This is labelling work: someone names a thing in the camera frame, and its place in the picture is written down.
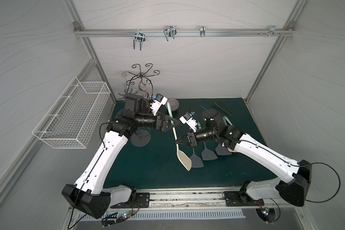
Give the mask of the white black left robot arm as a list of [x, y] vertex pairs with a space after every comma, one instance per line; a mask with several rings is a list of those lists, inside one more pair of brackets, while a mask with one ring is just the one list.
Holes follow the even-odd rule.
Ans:
[[99, 219], [110, 206], [133, 201], [133, 187], [119, 185], [105, 192], [103, 185], [118, 154], [139, 127], [167, 132], [178, 126], [178, 120], [159, 112], [167, 100], [161, 94], [153, 95], [151, 100], [139, 95], [125, 98], [124, 108], [106, 123], [102, 143], [87, 168], [75, 183], [66, 184], [62, 190], [74, 209]]

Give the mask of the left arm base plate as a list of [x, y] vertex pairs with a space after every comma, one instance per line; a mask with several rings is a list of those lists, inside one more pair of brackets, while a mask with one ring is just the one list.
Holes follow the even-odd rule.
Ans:
[[119, 203], [111, 206], [111, 209], [133, 209], [148, 208], [150, 205], [150, 193], [147, 192], [133, 192], [129, 200], [125, 203]]

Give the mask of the metal kitchen tongs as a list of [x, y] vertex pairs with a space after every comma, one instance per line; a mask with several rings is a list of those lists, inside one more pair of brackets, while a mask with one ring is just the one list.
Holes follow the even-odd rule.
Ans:
[[220, 110], [224, 111], [225, 113], [227, 113], [229, 116], [232, 115], [232, 112], [223, 104], [222, 101], [217, 100], [214, 102], [214, 105], [219, 108]]

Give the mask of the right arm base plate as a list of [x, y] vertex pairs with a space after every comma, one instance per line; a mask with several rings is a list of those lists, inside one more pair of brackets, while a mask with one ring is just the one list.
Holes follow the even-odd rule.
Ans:
[[221, 196], [227, 207], [259, 207], [265, 204], [263, 199], [254, 200], [243, 191], [224, 191]]

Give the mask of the mint grey pointed spatula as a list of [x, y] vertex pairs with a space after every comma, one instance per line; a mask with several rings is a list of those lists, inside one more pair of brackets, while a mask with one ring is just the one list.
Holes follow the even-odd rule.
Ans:
[[228, 117], [223, 116], [222, 119], [223, 119], [225, 125], [232, 126], [232, 122], [230, 121], [230, 119]]

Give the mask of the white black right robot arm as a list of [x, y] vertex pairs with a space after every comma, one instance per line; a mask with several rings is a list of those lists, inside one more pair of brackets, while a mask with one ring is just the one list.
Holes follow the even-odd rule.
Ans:
[[298, 162], [281, 155], [234, 126], [218, 112], [206, 112], [202, 117], [204, 128], [199, 128], [193, 113], [185, 113], [179, 118], [190, 130], [177, 139], [178, 144], [196, 147], [200, 142], [214, 140], [228, 151], [241, 153], [276, 175], [271, 180], [245, 182], [240, 190], [245, 199], [281, 198], [293, 206], [304, 206], [311, 184], [310, 162]]

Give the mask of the aluminium wall rail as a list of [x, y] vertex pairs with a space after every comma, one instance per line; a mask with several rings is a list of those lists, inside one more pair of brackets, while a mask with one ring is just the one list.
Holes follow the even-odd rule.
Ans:
[[[267, 37], [260, 36], [258, 33], [265, 33], [269, 28], [265, 29], [209, 29], [206, 28], [204, 37]], [[284, 36], [293, 36], [295, 30], [286, 30], [276, 28], [278, 32], [283, 32]], [[84, 29], [75, 31], [77, 37], [130, 37], [133, 38], [134, 34], [138, 31], [145, 34], [148, 37], [165, 37], [163, 29]], [[195, 29], [176, 29], [177, 33], [175, 37], [200, 37], [200, 28]]]

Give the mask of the metal rail hook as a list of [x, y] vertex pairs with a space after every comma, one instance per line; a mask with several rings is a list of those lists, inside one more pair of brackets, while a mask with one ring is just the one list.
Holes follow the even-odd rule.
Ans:
[[269, 30], [265, 33], [258, 33], [260, 36], [267, 36], [267, 37], [272, 37], [272, 36], [284, 36], [285, 34], [283, 32], [278, 32], [276, 30], [275, 26], [272, 26], [271, 28], [269, 28]]
[[200, 27], [200, 37], [204, 37], [206, 33], [206, 28], [204, 25]]
[[174, 25], [170, 25], [163, 30], [164, 36], [166, 41], [169, 41], [170, 38], [175, 39], [175, 35], [177, 33], [176, 27]]
[[142, 50], [143, 43], [145, 42], [146, 36], [144, 33], [138, 31], [134, 34], [134, 40], [133, 40], [133, 49], [136, 49], [137, 44], [140, 46], [140, 50]]

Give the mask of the clear wine glass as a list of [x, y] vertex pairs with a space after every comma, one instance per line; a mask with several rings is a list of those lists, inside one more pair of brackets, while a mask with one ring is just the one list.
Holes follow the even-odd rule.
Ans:
[[132, 86], [134, 84], [134, 81], [131, 80], [133, 77], [131, 73], [128, 71], [122, 72], [121, 77], [125, 80], [125, 87], [127, 88], [128, 86]]

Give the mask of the grey utensil rack stand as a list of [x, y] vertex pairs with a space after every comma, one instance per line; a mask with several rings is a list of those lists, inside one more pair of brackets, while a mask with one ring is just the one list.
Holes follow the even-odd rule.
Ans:
[[[125, 85], [123, 88], [123, 93], [118, 94], [118, 95], [119, 95], [118, 100], [125, 102], [125, 99], [127, 96], [133, 96], [133, 95], [140, 96], [140, 93], [138, 90], [135, 90], [133, 86], [130, 86], [130, 88], [128, 88], [128, 86]], [[149, 128], [138, 127], [138, 129], [131, 136], [132, 145], [138, 148], [145, 147], [146, 145], [150, 143], [150, 140], [151, 140], [151, 135], [150, 135]]]

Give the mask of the copper swirl glass holder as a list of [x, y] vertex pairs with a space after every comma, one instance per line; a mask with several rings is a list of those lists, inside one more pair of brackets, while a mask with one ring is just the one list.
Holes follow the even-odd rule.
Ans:
[[138, 82], [139, 91], [142, 92], [142, 96], [145, 99], [150, 100], [152, 98], [153, 91], [154, 91], [154, 87], [150, 78], [160, 75], [161, 72], [159, 70], [153, 70], [152, 73], [150, 73], [150, 70], [153, 67], [152, 63], [147, 63], [145, 67], [148, 69], [145, 72], [143, 72], [142, 66], [140, 64], [133, 64], [131, 68], [139, 69], [139, 72], [138, 73], [132, 73], [129, 71], [126, 72], [132, 75], [131, 79], [126, 81], [126, 86], [127, 86], [126, 92], [131, 93], [132, 91], [130, 91], [129, 89], [131, 88], [131, 86], [136, 84], [135, 81], [139, 80]]

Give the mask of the lilac bowl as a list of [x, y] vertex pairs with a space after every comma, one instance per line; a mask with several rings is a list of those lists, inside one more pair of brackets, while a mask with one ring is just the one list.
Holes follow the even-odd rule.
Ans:
[[171, 111], [174, 112], [179, 108], [179, 101], [177, 99], [170, 98], [168, 99], [170, 104]]

